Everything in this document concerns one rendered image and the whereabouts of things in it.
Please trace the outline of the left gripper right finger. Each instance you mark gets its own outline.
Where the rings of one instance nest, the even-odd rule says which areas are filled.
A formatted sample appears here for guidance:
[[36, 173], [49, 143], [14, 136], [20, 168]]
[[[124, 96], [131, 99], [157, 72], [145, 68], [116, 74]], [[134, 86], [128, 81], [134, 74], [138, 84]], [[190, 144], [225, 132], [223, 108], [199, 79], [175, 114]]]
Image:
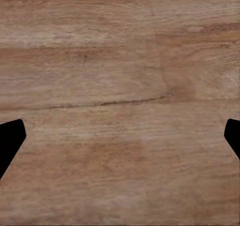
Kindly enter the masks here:
[[240, 121], [228, 119], [224, 130], [224, 138], [240, 159]]

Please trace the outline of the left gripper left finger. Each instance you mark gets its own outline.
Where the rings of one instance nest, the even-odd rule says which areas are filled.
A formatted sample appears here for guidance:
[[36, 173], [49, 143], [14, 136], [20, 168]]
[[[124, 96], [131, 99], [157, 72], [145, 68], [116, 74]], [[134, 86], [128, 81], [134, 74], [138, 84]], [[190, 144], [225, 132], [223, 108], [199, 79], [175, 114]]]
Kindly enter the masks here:
[[0, 180], [25, 139], [22, 119], [0, 124]]

